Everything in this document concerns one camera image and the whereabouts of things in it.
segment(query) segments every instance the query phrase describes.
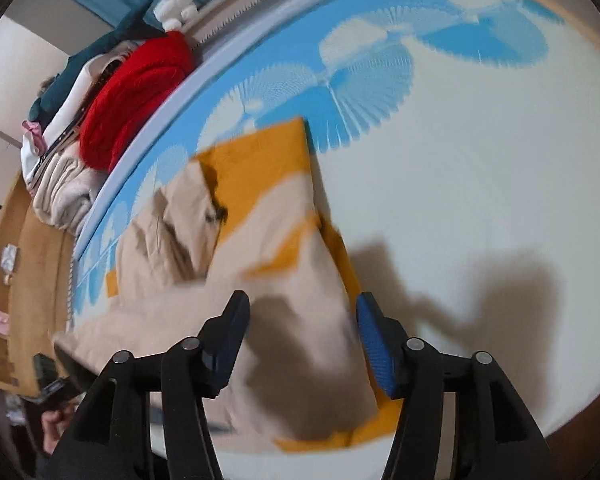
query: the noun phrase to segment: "wooden furniture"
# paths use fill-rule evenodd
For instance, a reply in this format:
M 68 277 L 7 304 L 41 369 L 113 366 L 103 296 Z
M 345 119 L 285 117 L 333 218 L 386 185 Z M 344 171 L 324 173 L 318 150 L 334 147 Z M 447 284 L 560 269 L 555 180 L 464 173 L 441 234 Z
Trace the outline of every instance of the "wooden furniture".
M 18 247 L 10 285 L 0 268 L 0 311 L 10 316 L 10 334 L 0 337 L 0 389 L 37 396 L 32 357 L 53 357 L 51 337 L 67 320 L 69 270 L 74 238 L 40 222 L 18 174 L 0 215 L 0 254 Z

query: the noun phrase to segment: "silver screw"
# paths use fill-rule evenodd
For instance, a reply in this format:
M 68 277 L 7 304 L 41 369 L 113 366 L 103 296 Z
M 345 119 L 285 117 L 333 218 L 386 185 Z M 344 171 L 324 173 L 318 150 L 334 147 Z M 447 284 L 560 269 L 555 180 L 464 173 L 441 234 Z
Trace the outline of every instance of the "silver screw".
M 127 350 L 121 350 L 113 354 L 113 362 L 121 365 L 122 363 L 126 363 L 127 361 L 129 361 L 130 357 L 130 352 L 128 352 Z
M 182 340 L 180 346 L 182 346 L 185 350 L 195 350 L 200 346 L 200 339 L 197 337 L 187 337 L 186 339 Z
M 424 341 L 417 337 L 412 337 L 407 340 L 407 348 L 411 350 L 422 350 L 424 348 Z
M 475 355 L 475 360 L 483 365 L 488 365 L 493 361 L 493 357 L 487 352 L 478 352 Z

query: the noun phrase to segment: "folded blanket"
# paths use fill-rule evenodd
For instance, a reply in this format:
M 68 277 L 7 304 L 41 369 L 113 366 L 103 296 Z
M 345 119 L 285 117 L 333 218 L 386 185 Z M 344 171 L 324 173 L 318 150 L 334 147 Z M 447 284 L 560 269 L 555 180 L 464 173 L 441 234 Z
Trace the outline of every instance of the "folded blanket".
M 79 234 L 106 177 L 85 166 L 74 142 L 51 157 L 33 197 L 36 216 L 45 224 Z
M 71 56 L 62 73 L 56 77 L 49 88 L 31 106 L 29 121 L 40 123 L 42 130 L 46 130 L 67 99 L 80 70 L 90 59 L 110 52 L 123 41 L 148 40 L 149 38 L 164 36 L 163 31 L 152 27 L 143 20 L 152 2 L 153 0 L 144 0 L 135 9 L 131 9 L 114 30 Z
M 123 62 L 135 48 L 136 46 L 133 43 L 125 41 L 108 54 L 94 57 L 82 67 L 66 101 L 42 133 L 44 145 L 48 150 L 56 147 L 58 140 L 66 135 L 69 129 L 76 126 L 78 120 L 82 118 L 82 114 L 90 104 L 90 102 L 87 102 L 88 99 L 95 98 L 92 89 L 99 82 L 100 77 L 112 67 L 116 67 L 120 62 Z M 30 130 L 29 133 L 25 133 L 22 139 L 20 161 L 22 163 L 22 176 L 27 184 L 27 189 L 34 187 L 33 182 L 36 180 L 36 172 L 39 170 L 42 158 L 46 153 L 46 151 L 40 153 L 40 144 L 36 144 L 37 140 Z
M 80 128 L 80 156 L 96 170 L 115 167 L 162 102 L 193 70 L 180 32 L 148 40 L 111 77 Z
M 216 446 L 329 449 L 395 430 L 400 404 L 369 379 L 352 315 L 360 288 L 314 207 L 301 119 L 195 156 L 124 232 L 116 274 L 109 310 L 56 336 L 95 372 L 123 348 L 167 350 L 248 294 L 232 378 L 205 399 L 209 422 L 230 430 Z

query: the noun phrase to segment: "blue fan pattern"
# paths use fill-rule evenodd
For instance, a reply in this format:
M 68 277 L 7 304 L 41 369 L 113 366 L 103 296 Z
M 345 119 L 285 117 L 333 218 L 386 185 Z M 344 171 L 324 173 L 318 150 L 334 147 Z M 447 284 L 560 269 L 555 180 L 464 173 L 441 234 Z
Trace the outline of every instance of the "blue fan pattern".
M 165 184 L 188 155 L 298 115 L 308 125 L 312 152 L 360 142 L 409 106 L 418 63 L 406 46 L 410 41 L 461 62 L 529 67 L 548 55 L 541 29 L 563 23 L 533 0 L 326 1 L 271 34 L 192 98 L 139 161 L 109 211 L 144 196 L 141 186 L 152 171 L 154 184 Z M 169 152 L 174 143 L 178 149 Z M 105 231 L 103 221 L 78 266 L 76 312 L 80 298 L 96 301 L 114 263 L 100 247 Z

